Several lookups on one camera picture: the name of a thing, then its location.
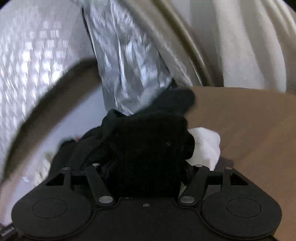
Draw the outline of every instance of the white cloth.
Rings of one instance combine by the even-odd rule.
[[[207,166],[213,171],[221,153],[219,147],[220,135],[203,127],[188,131],[194,137],[195,147],[192,157],[187,162],[192,166],[198,164]]]
[[[283,0],[171,0],[225,87],[296,93],[296,13]]]

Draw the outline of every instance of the black garment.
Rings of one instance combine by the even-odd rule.
[[[79,142],[62,144],[50,175],[61,167],[83,171],[93,163],[115,197],[177,197],[184,160],[194,151],[183,114],[194,103],[187,89],[167,90],[131,116],[111,110]]]
[[[284,0],[294,11],[296,11],[296,1],[295,0]]]

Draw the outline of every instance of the circular pad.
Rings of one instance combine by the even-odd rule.
[[[261,211],[261,206],[256,201],[249,198],[234,198],[227,203],[227,210],[241,218],[251,218],[258,215]]]
[[[40,218],[57,218],[67,210],[67,204],[56,198],[48,198],[33,206],[33,213]]]
[[[263,191],[240,186],[208,196],[201,208],[214,230],[232,238],[260,238],[276,230],[281,208]]]
[[[91,216],[90,203],[70,189],[43,186],[34,189],[12,210],[12,221],[25,236],[61,239],[81,229]]]

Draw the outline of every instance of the silver satin garment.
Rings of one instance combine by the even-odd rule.
[[[133,114],[171,83],[151,39],[118,0],[83,1],[106,110]]]

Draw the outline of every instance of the screw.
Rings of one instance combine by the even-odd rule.
[[[102,196],[102,197],[99,198],[99,202],[103,203],[103,204],[109,204],[109,203],[113,202],[113,197]]]
[[[180,198],[181,203],[190,204],[195,201],[195,199],[191,196],[183,196]]]

